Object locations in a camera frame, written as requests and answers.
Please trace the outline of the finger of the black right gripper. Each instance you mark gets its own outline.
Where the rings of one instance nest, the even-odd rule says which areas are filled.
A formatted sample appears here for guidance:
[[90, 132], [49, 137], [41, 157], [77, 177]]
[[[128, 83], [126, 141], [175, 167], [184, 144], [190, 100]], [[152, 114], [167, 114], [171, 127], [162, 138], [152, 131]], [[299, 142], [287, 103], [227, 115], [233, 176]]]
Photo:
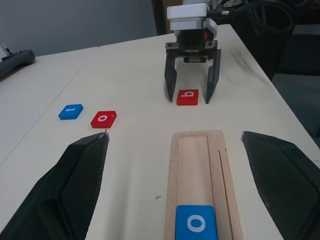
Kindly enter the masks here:
[[170, 102], [173, 101], [176, 82], [177, 82], [177, 71], [175, 69], [175, 64], [176, 64], [175, 50], [167, 49], [166, 50], [164, 78], [165, 78], [168, 99]]
[[206, 104], [209, 104], [213, 96], [213, 93], [216, 89], [217, 83], [219, 81], [220, 66], [221, 66], [221, 50], [220, 49], [215, 50], [212, 56], [213, 56], [212, 65], [208, 68], [206, 97], [205, 97]]

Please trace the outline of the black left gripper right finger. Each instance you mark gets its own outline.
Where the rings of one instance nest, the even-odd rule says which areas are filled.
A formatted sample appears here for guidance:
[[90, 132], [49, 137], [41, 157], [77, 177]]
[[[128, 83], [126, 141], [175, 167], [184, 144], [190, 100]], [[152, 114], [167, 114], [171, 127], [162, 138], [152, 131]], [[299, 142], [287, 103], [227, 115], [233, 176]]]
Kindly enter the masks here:
[[285, 240], [320, 238], [320, 169], [293, 143], [241, 136], [258, 194]]

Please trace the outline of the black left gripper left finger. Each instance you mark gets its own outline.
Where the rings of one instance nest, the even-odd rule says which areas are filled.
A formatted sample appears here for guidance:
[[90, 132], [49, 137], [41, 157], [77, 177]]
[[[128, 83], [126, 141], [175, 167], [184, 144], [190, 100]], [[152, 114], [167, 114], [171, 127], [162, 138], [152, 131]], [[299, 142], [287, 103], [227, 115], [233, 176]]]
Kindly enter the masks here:
[[107, 132], [70, 144], [31, 189], [0, 234], [2, 240], [84, 240], [99, 198]]

